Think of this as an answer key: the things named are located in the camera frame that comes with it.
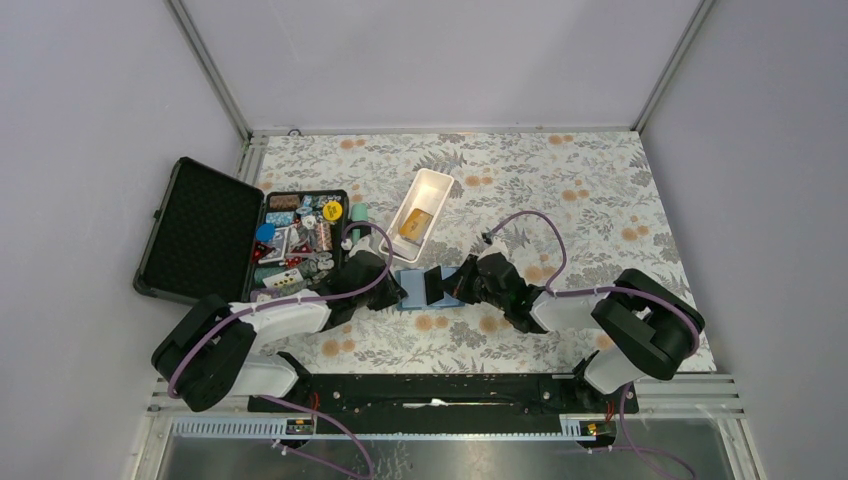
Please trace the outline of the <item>blue leather card holder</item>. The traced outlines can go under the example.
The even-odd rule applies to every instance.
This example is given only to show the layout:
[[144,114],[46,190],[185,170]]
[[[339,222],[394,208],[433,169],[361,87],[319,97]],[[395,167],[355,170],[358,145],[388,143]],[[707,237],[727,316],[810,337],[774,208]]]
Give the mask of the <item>blue leather card holder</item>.
[[457,267],[444,266],[436,266],[430,270],[399,270],[395,279],[407,293],[407,296],[396,305],[397,310],[416,311],[463,307],[464,303],[446,293],[442,285],[443,281],[457,270]]

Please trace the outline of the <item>gold credit card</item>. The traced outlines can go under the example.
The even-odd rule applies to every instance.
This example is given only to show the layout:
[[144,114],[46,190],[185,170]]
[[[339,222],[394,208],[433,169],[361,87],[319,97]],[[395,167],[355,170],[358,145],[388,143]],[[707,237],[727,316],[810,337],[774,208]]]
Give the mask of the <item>gold credit card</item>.
[[413,244],[421,244],[433,221],[433,215],[420,209],[413,209],[400,226],[400,237]]

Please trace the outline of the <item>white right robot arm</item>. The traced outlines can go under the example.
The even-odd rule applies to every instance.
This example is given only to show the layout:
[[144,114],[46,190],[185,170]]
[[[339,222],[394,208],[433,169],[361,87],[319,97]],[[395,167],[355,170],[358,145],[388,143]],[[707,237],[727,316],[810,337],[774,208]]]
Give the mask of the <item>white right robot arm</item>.
[[613,284],[554,291],[527,283],[501,252],[470,255],[442,280],[428,272],[427,296],[448,295],[465,304],[500,310],[524,334],[600,329],[610,347],[574,370],[575,402],[597,412],[621,387],[648,376],[670,380],[699,348],[703,316],[638,269],[624,270]]

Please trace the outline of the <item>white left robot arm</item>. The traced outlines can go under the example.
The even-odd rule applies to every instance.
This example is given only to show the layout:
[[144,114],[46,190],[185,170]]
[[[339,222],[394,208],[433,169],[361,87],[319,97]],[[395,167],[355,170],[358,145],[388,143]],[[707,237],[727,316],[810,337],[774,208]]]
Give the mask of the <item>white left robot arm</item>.
[[316,285],[265,302],[199,300],[156,347],[151,364],[169,397],[190,410],[211,409],[235,396],[272,396],[288,411],[309,401],[310,385],[293,361],[264,348],[285,338],[331,330],[360,308],[394,306],[407,292],[386,261],[359,251]]

